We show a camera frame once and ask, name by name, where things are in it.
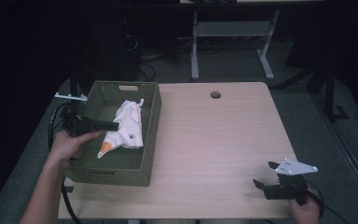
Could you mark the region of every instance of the dark floor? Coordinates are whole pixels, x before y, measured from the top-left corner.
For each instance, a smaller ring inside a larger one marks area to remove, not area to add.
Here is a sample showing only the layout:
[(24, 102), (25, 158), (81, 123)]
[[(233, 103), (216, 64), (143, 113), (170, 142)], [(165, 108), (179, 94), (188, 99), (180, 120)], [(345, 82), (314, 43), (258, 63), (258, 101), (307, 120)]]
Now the dark floor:
[[(200, 79), (197, 82), (257, 81), (274, 86), (302, 71), (285, 66), (292, 43), (274, 41), (269, 48), (268, 59), (275, 78), (267, 80), (255, 52), (262, 43), (263, 39), (220, 40), (213, 45), (214, 50), (208, 49), (200, 54)], [(156, 70), (154, 78), (156, 82), (181, 83), (190, 80), (191, 70), (188, 64), (190, 53), (186, 51), (179, 56), (181, 58), (176, 61), (162, 58), (148, 63)], [(141, 68), (148, 76), (152, 76), (150, 67), (141, 66)], [(271, 95), (298, 160), (319, 168), (318, 173), (307, 175), (306, 178), (322, 191), (327, 205), (350, 223), (358, 223), (358, 175), (356, 174), (358, 169), (352, 169), (353, 160), (348, 160), (344, 153), (348, 154), (349, 150), (358, 161), (358, 106), (353, 101), (350, 91), (336, 81), (335, 104), (342, 105), (350, 118), (332, 123), (326, 119), (321, 106), (324, 101), (324, 90), (317, 94), (306, 91), (305, 87), (309, 79), (309, 77), (301, 79), (284, 90), (271, 91)], [(137, 80), (144, 81), (144, 78), (140, 75)], [(60, 92), (69, 93), (68, 91), (67, 81), (63, 83)], [(0, 224), (18, 222), (48, 155), (46, 138), (48, 118), (52, 109), (62, 102), (64, 102), (62, 99), (52, 99), (45, 116), (1, 191)], [(272, 221), (294, 223), (292, 220)], [(60, 223), (72, 223), (72, 221), (60, 220)], [(120, 221), (84, 220), (84, 223), (120, 223)], [(251, 223), (267, 222), (251, 220)], [(344, 222), (326, 210), (321, 223)]]

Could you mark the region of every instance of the green plastic basket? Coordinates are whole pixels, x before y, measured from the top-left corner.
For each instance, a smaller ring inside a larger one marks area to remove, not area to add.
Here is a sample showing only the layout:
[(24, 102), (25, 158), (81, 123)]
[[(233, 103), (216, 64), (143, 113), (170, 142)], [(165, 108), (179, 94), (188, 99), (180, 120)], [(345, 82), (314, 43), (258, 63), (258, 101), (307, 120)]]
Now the green plastic basket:
[(74, 182), (143, 186), (150, 185), (158, 129), (161, 97), (158, 83), (96, 81), (89, 93), (84, 116), (101, 121), (113, 121), (117, 110), (126, 101), (142, 105), (142, 137), (140, 148), (118, 147), (97, 158), (106, 132), (85, 145), (83, 155), (71, 162), (65, 171)]

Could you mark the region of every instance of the basket handle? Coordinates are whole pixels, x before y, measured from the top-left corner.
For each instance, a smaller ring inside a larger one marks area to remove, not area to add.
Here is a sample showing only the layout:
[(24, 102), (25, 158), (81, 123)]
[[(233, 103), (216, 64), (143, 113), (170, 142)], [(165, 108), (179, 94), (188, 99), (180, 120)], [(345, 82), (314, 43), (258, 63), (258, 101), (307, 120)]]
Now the basket handle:
[(121, 91), (138, 91), (137, 86), (125, 86), (125, 85), (118, 85), (118, 88)]

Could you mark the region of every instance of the wooden table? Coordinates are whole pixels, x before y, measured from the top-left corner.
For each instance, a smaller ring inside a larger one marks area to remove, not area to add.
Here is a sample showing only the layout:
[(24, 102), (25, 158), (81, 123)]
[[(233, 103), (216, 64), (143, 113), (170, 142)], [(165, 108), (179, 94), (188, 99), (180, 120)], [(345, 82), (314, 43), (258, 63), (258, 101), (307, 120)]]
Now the wooden table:
[[(264, 83), (160, 84), (162, 100), (150, 187), (74, 183), (80, 218), (281, 218), (252, 179), (276, 184), (267, 162), (295, 160)], [(213, 99), (212, 91), (221, 98)], [(59, 218), (70, 218), (60, 204)]]

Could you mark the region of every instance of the table leg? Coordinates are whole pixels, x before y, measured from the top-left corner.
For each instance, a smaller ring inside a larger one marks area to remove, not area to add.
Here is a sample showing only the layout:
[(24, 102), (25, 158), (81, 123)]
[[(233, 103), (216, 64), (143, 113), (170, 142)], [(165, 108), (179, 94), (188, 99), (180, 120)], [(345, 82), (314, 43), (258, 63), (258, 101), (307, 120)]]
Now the table leg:
[(269, 49), (269, 43), (271, 42), (272, 35), (274, 34), (275, 24), (278, 20), (280, 10), (277, 9), (272, 15), (271, 21), (269, 22), (267, 33), (266, 33), (266, 43), (262, 49), (257, 50), (258, 58), (260, 59), (261, 65), (263, 66), (264, 73), (266, 74), (267, 79), (273, 79), (274, 75), (272, 74), (271, 67), (269, 66), (269, 61), (267, 60), (267, 50)]
[(128, 224), (140, 224), (141, 220), (140, 219), (130, 219)]
[(197, 58), (197, 11), (194, 12), (193, 21), (193, 50), (191, 52), (191, 79), (199, 79), (199, 60)]

